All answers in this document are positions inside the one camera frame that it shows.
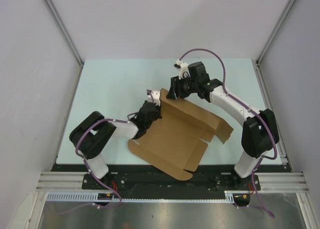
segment cardboard box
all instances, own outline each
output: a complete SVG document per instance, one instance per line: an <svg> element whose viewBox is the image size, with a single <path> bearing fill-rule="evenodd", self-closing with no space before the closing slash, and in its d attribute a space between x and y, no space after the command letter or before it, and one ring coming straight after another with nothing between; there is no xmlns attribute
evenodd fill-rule
<svg viewBox="0 0 320 229"><path fill-rule="evenodd" d="M169 100L161 90L161 119L144 136L129 140L129 150L177 180L192 178L214 135L224 144L233 128L221 117L185 99Z"/></svg>

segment white table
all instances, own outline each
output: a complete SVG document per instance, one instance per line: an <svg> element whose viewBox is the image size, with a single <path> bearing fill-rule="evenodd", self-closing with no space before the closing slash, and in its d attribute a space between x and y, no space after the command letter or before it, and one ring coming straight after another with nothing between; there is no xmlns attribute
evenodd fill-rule
<svg viewBox="0 0 320 229"><path fill-rule="evenodd" d="M75 94L70 116L59 149L57 164L83 164L69 141L71 131L93 111L107 118L126 120L129 113L139 110L146 100L146 89L170 87L170 78L177 76L176 59L86 60ZM217 59L186 59L187 63L202 61L210 78L222 81L223 71ZM243 101L265 109L256 74L249 58L223 59L226 85ZM242 127L221 108L193 94L188 100L224 118L233 128L229 140L222 144L215 136L209 143L201 165L236 164L243 152ZM107 164L148 165L132 154L126 138L111 138L102 151ZM265 165L280 165L281 159L263 160Z"/></svg>

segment gray floor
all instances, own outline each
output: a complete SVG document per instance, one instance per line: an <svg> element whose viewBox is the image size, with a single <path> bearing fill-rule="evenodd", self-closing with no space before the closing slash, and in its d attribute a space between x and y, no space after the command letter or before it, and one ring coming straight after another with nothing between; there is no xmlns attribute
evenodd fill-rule
<svg viewBox="0 0 320 229"><path fill-rule="evenodd" d="M275 214L223 203L124 203L114 209L85 206L65 215L43 210L39 229L305 229L296 194L264 194ZM55 212L81 203L46 202ZM257 198L251 204L258 204Z"/></svg>

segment white tabletop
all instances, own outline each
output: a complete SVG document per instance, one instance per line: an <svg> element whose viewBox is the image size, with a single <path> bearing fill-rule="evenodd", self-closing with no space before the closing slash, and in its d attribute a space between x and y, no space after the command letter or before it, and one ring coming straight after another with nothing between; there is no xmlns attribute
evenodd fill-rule
<svg viewBox="0 0 320 229"><path fill-rule="evenodd" d="M59 149L57 164L83 164L69 141L71 131L93 111L106 118L126 120L137 112L147 98L146 89L170 87L170 78L177 76L176 59L86 60L75 94L70 116ZM187 63L202 61L210 78L222 81L223 71L217 59L186 59ZM256 74L249 58L223 59L226 85L234 95L256 108L265 109ZM236 164L243 152L242 127L221 108L193 94L187 98L204 109L224 118L233 128L229 140L222 144L215 136L202 157L201 165ZM102 155L106 164L148 165L132 154L127 138L111 138ZM264 159L262 164L279 165L281 159Z"/></svg>

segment open cardboard box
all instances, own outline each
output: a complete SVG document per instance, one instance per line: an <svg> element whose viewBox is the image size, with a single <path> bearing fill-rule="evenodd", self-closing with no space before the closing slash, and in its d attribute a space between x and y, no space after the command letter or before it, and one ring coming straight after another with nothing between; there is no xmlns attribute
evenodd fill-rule
<svg viewBox="0 0 320 229"><path fill-rule="evenodd" d="M161 119L141 138L129 140L129 150L177 180L192 178L214 135L224 144L233 128L221 117L185 99L169 100L160 93Z"/></svg>

